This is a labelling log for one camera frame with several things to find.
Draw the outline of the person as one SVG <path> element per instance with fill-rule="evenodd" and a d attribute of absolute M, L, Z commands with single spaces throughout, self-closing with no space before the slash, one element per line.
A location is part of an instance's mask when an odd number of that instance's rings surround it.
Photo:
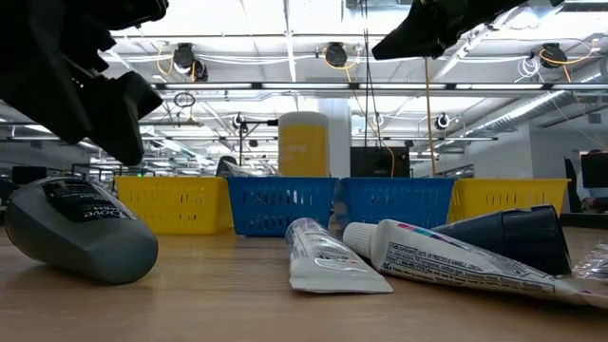
<path fill-rule="evenodd" d="M 607 153 L 599 149 L 592 149 L 587 154 Z M 583 186 L 582 171 L 577 176 L 577 196 L 584 211 L 589 213 L 608 212 L 608 188 L 585 188 Z"/>

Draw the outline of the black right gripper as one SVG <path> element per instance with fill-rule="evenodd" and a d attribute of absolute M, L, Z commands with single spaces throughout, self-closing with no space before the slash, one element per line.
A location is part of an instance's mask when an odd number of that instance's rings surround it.
<path fill-rule="evenodd" d="M 376 60 L 438 58 L 460 36 L 526 0 L 413 0 L 407 18 L 372 50 Z"/>

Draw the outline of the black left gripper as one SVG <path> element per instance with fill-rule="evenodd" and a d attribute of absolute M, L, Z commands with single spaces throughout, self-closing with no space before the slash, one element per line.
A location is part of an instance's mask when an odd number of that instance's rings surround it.
<path fill-rule="evenodd" d="M 143 159 L 139 120 L 163 100 L 142 75 L 101 73 L 113 0 L 0 0 L 0 100 L 68 143 L 91 139 L 125 165 Z M 116 0 L 112 29 L 161 20 L 168 0 Z"/>

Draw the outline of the blue plastic basket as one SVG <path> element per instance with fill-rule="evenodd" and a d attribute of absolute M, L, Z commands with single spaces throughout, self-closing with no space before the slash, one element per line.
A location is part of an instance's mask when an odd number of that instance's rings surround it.
<path fill-rule="evenodd" d="M 326 226 L 336 178 L 229 177 L 235 232 L 246 237 L 282 238 L 296 219 Z"/>
<path fill-rule="evenodd" d="M 383 219 L 434 228 L 447 222 L 454 183 L 454 179 L 345 178 L 334 190 L 335 219 L 341 228 Z"/>

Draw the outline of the long ceiling light rail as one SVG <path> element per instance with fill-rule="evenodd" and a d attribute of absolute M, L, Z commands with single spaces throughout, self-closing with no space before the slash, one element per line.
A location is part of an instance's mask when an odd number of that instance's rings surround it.
<path fill-rule="evenodd" d="M 587 91 L 608 90 L 608 83 L 567 84 L 429 84 L 422 83 L 155 83 L 156 90 L 488 90 L 488 91 Z"/>

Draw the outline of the dark office chair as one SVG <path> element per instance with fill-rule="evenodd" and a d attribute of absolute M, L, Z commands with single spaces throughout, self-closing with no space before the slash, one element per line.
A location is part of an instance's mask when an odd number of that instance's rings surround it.
<path fill-rule="evenodd" d="M 237 174 L 237 160 L 232 156 L 222 156 L 218 161 L 217 177 L 231 177 Z"/>

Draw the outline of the silver ventilation duct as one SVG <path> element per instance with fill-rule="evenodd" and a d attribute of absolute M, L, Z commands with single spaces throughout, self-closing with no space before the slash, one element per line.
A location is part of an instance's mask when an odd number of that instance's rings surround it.
<path fill-rule="evenodd" d="M 558 106 L 570 105 L 574 101 L 574 90 L 548 91 L 536 98 L 519 100 L 493 112 L 488 122 L 470 128 L 465 135 L 468 137 L 484 132 L 500 132 L 545 115 L 556 110 Z"/>

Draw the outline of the yellow canister white lid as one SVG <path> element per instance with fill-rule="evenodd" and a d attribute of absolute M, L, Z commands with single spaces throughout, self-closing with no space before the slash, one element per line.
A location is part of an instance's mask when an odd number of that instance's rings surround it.
<path fill-rule="evenodd" d="M 328 177 L 329 120 L 314 111 L 278 118 L 278 170 L 286 177 Z"/>

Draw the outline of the grey Dove bottle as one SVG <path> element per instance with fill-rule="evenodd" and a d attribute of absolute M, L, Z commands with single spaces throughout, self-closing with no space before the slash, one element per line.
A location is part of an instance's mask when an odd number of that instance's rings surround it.
<path fill-rule="evenodd" d="M 151 229 L 102 187 L 77 178 L 28 183 L 9 198 L 9 240 L 26 256 L 106 284 L 128 284 L 155 266 Z"/>

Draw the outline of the black monitor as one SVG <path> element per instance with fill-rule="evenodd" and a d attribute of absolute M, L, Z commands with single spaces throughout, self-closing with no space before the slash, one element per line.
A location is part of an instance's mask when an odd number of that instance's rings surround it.
<path fill-rule="evenodd" d="M 17 185 L 25 185 L 48 176 L 48 169 L 44 166 L 13 166 L 11 181 Z"/>
<path fill-rule="evenodd" d="M 581 171 L 585 188 L 608 188 L 608 153 L 583 155 Z"/>

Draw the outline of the yellow plastic basket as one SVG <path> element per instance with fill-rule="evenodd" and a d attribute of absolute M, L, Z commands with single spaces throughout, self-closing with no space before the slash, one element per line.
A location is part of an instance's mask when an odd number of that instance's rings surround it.
<path fill-rule="evenodd" d="M 157 235 L 217 235 L 234 229 L 223 178 L 119 176 L 115 183 L 118 199 Z"/>
<path fill-rule="evenodd" d="M 545 204 L 552 205 L 559 214 L 568 183 L 568 179 L 456 180 L 447 222 Z"/>

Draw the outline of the white toothpaste tube ribbed cap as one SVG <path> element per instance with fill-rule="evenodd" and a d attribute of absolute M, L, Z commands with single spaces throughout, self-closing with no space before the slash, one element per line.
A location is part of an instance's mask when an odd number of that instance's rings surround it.
<path fill-rule="evenodd" d="M 608 310 L 608 295 L 593 293 L 514 259 L 404 222 L 352 222 L 344 229 L 343 242 L 384 275 Z"/>

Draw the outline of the dark navy tube black cap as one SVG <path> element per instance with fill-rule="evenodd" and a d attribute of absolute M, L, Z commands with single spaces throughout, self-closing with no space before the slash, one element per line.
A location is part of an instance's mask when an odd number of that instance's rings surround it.
<path fill-rule="evenodd" d="M 495 212 L 433 230 L 552 276 L 571 273 L 571 258 L 561 221 L 550 204 Z"/>

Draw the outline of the large black screen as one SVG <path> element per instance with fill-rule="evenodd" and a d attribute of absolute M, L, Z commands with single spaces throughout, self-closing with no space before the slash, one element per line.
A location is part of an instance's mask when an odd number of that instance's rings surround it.
<path fill-rule="evenodd" d="M 351 176 L 410 178 L 409 148 L 352 147 Z"/>

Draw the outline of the small white Crest toothpaste tube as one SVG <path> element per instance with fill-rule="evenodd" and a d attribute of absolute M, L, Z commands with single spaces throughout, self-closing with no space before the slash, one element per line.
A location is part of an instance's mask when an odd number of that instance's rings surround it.
<path fill-rule="evenodd" d="M 312 218 L 295 219 L 285 239 L 294 291 L 317 294 L 391 294 L 389 283 Z"/>

